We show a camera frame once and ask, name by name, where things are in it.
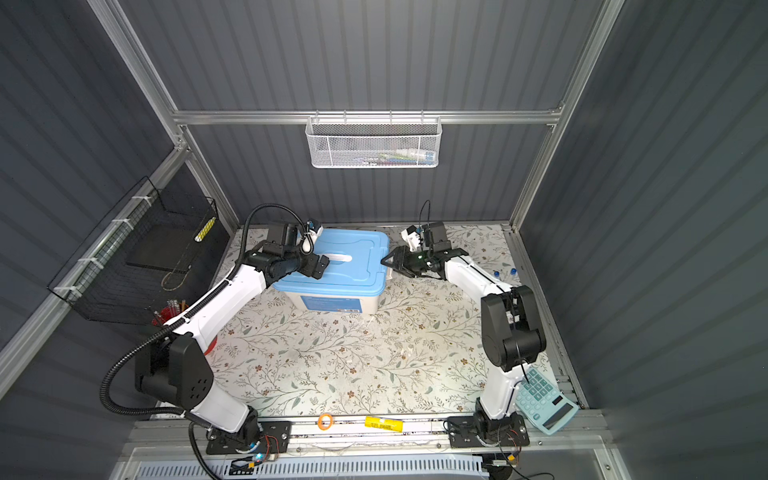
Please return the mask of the blue plastic bin lid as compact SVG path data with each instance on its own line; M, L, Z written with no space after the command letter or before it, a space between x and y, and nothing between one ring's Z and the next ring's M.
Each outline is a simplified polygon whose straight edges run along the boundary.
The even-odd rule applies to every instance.
M388 274L381 260L389 251L390 239L382 232L328 229L314 245L314 252L330 261L322 278L294 272L272 287L296 294L378 296L385 289Z

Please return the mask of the white plastic storage bin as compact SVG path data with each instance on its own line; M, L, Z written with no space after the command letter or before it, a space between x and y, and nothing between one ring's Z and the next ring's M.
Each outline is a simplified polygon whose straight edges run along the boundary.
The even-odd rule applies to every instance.
M382 294L375 296L330 296L285 292L294 306L304 311L375 314Z

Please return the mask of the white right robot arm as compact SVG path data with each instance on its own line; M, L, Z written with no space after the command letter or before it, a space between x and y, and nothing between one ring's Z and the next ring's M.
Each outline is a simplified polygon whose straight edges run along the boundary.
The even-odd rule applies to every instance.
M527 366L547 346L535 294L527 286L502 282L454 248L445 225L411 225L401 232L404 243L381 264L409 278L434 273L459 287L480 308L481 346L491 367L476 401L471 431L482 442L516 450L528 444L517 396L528 380Z

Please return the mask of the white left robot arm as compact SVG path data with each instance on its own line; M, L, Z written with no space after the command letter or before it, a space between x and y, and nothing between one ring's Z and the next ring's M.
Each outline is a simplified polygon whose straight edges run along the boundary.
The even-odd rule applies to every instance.
M122 356L105 374L99 400L124 416L180 415L228 438L240 450L253 449L263 436L256 410L216 383L205 353L219 332L248 302L272 284L298 272L320 279L330 261L315 253L323 226L315 219L272 225L265 240L240 246L233 267L194 304L168 320ZM135 387L160 401L153 408L128 407L111 396L112 383L129 362L135 363Z

